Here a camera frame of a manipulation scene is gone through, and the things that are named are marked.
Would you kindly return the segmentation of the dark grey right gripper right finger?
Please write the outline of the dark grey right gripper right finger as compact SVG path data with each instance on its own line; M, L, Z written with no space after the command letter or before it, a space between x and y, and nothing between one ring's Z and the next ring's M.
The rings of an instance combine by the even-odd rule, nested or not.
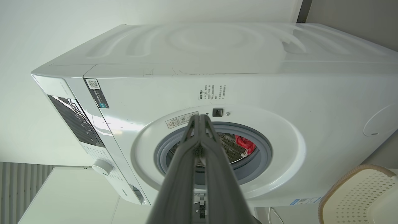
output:
M240 190L209 116L200 116L200 160L205 164L208 224L258 224Z

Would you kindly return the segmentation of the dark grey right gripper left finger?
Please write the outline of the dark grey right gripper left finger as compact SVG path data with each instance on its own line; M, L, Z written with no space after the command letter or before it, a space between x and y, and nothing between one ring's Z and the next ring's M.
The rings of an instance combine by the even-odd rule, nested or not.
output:
M190 224L199 146L200 116L191 117L173 156L161 190L148 217L148 224Z

